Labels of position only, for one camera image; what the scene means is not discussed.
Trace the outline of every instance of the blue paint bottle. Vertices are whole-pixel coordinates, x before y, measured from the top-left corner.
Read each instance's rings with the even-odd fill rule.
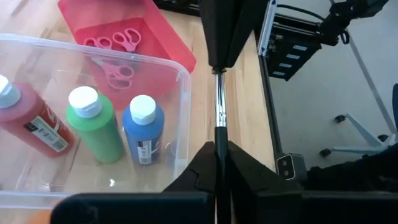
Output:
[[[134,161],[146,165],[159,159],[164,112],[150,96],[139,95],[123,112],[123,127]]]

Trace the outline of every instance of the metal rod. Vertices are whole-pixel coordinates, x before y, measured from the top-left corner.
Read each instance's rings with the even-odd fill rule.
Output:
[[[216,76],[216,127],[226,127],[224,70],[214,70]]]
[[[271,36],[272,25],[274,24],[276,7],[277,0],[269,0],[266,13],[264,15],[264,21],[262,22],[259,45],[257,47],[258,55],[263,57],[265,57],[267,53],[269,37]]]

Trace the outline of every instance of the red paint bottle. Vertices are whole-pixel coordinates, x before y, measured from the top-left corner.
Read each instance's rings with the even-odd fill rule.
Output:
[[[0,127],[48,157],[66,154],[74,143],[73,134],[30,85],[10,83],[2,75]]]

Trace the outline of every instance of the paint bottle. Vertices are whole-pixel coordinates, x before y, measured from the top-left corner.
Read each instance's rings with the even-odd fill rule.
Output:
[[[164,112],[150,96],[139,95],[123,112],[123,128],[132,158],[142,164],[159,159]]]
[[[74,89],[68,99],[67,120],[96,159],[114,163],[122,158],[123,141],[110,100],[88,86]]]
[[[2,75],[0,127],[48,157],[66,154],[74,143],[72,132],[29,84],[10,83]]]

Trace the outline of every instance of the green paint bottle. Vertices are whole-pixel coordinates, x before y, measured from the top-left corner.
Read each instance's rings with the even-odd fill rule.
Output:
[[[124,154],[110,100],[91,87],[81,86],[69,94],[67,121],[100,162],[113,163]]]

